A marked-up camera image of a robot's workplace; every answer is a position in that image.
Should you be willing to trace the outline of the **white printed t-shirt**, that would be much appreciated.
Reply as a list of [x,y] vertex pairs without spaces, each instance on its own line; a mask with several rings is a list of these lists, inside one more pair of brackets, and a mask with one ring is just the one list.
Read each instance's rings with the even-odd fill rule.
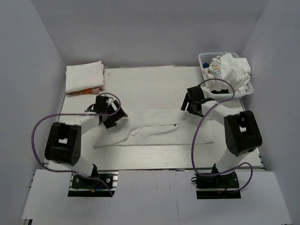
[[211,92],[227,90],[232,93],[245,93],[248,90],[251,67],[246,58],[235,58],[231,53],[213,57],[202,64],[205,85]]

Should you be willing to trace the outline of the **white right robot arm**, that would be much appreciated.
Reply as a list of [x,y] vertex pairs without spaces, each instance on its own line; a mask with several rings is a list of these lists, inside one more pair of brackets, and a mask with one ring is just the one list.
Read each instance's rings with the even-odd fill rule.
[[[229,181],[228,176],[244,165],[242,162],[244,157],[263,143],[252,111],[234,111],[212,98],[205,98],[203,87],[200,85],[187,89],[181,110],[201,117],[192,139],[192,167],[198,177],[211,179],[217,187],[224,186]],[[204,174],[200,173],[195,166],[194,150],[198,131],[208,116],[224,127],[226,149],[221,159],[213,165],[211,173]]]

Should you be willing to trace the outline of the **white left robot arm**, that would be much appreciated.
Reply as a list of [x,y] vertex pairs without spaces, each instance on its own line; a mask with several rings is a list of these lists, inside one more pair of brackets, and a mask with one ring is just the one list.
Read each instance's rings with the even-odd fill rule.
[[81,156],[82,136],[93,128],[103,125],[109,129],[117,121],[128,115],[121,108],[119,98],[110,93],[96,96],[84,113],[63,113],[62,116],[75,116],[71,122],[55,122],[48,136],[45,158],[66,166],[71,173],[83,177],[88,187],[99,182],[97,167]]

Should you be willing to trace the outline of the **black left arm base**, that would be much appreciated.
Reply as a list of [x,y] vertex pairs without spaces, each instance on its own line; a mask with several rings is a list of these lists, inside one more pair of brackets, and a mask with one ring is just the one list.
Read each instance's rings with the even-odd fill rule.
[[[101,179],[109,187],[112,194],[114,194],[117,187],[118,172],[98,171],[98,178]],[[112,197],[112,195],[102,182],[87,180],[72,174],[68,197]]]

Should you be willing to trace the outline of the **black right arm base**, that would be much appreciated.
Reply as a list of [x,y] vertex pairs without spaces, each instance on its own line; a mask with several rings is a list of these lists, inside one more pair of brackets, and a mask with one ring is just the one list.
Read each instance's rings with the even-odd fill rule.
[[195,174],[191,182],[196,186],[196,197],[198,200],[241,198],[236,172],[214,177],[203,177]]

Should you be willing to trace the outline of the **folded patterned pink t-shirt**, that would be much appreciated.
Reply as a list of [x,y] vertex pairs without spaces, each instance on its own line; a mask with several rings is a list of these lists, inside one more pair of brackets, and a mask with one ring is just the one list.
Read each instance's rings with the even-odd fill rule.
[[101,86],[88,88],[79,91],[66,92],[66,95],[86,95],[86,94],[99,94],[103,88]]

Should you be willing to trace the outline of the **white plastic laundry basket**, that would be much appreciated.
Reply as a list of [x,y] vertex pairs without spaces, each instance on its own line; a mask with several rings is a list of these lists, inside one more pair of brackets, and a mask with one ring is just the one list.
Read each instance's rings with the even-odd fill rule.
[[[199,54],[198,59],[199,59],[200,67],[201,67],[201,73],[202,73],[202,69],[203,69],[203,66],[202,66],[203,63],[207,63],[213,57],[216,57],[218,55],[223,55],[223,54],[226,54],[226,53],[231,53],[233,55],[233,57],[240,58],[239,55],[235,52],[205,52],[205,53]],[[221,91],[219,93],[217,93],[215,91],[211,92],[210,89],[206,86],[208,88],[206,90],[206,93],[208,94],[209,97],[214,98],[217,101],[223,101],[223,100],[231,98],[232,96],[234,96],[235,98],[242,98],[243,96],[252,94],[253,91],[254,91],[251,81],[248,82],[247,86],[248,86],[248,90],[245,93],[237,93],[235,91],[230,93],[227,90]]]

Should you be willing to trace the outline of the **folded white t-shirt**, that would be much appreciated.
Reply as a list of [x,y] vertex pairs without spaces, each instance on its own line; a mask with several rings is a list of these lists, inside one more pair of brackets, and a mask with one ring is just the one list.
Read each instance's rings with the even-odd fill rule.
[[65,92],[71,93],[104,86],[104,65],[102,61],[66,66]]

